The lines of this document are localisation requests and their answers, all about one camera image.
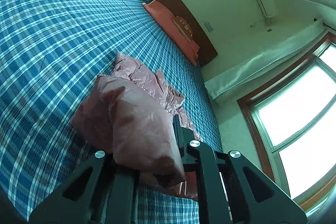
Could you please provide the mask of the pink quilted down jacket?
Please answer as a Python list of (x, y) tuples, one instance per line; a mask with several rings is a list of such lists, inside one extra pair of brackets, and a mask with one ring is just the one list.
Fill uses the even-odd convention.
[(182, 128), (194, 130), (184, 100), (162, 71), (118, 52), (112, 74), (96, 77), (71, 124), (95, 148), (112, 153), (117, 164), (139, 170), (155, 190), (197, 200), (196, 176), (183, 169), (173, 129), (178, 117)]

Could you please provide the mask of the green curtain by side window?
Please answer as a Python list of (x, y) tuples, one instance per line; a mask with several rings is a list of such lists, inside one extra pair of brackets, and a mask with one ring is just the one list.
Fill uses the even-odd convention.
[(266, 74), (295, 55), (303, 53), (324, 34), (326, 34), (326, 27), (323, 20), (319, 19), (277, 45), (206, 81), (205, 87), (209, 97), (215, 100), (224, 93), (235, 92), (243, 84)]

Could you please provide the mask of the red pillow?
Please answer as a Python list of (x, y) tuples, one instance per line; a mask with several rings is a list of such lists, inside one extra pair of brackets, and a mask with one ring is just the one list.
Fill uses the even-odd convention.
[(197, 65), (198, 51), (200, 46), (193, 40), (191, 26), (180, 16), (175, 16), (167, 7), (159, 1), (153, 0), (150, 3), (143, 3), (142, 6), (179, 47), (189, 62)]

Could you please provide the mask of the blue plaid bed sheet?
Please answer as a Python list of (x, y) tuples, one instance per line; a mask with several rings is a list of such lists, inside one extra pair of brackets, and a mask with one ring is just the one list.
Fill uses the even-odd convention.
[(222, 151), (200, 67), (145, 2), (1, 0), (1, 187), (24, 219), (95, 152), (70, 120), (117, 52), (163, 71), (197, 133)]

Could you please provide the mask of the brown patterned cushion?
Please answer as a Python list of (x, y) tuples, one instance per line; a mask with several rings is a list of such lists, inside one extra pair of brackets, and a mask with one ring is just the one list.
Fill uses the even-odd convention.
[(193, 30), (186, 20), (180, 16), (173, 16), (171, 20), (186, 40), (193, 41)]

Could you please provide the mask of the dark wooden headboard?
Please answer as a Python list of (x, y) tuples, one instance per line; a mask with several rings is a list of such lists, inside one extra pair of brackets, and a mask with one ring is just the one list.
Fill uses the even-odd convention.
[(201, 28), (193, 14), (182, 2), (182, 0), (156, 0), (168, 8), (175, 16), (175, 21), (179, 23), (180, 29), (185, 29), (185, 37), (199, 46), (198, 63), (201, 67), (209, 64), (218, 52), (210, 42), (208, 36)]

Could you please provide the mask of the side window wooden frame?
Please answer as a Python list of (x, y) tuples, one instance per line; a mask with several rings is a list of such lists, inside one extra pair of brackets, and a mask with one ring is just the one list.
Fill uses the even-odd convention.
[(312, 217), (335, 190), (335, 34), (238, 105), (262, 170)]

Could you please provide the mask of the wall power socket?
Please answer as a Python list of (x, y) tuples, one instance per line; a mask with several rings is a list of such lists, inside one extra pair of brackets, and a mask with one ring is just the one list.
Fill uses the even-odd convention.
[(208, 32), (213, 32), (214, 29), (213, 29), (213, 26), (211, 25), (210, 22), (203, 22), (205, 28), (207, 29)]

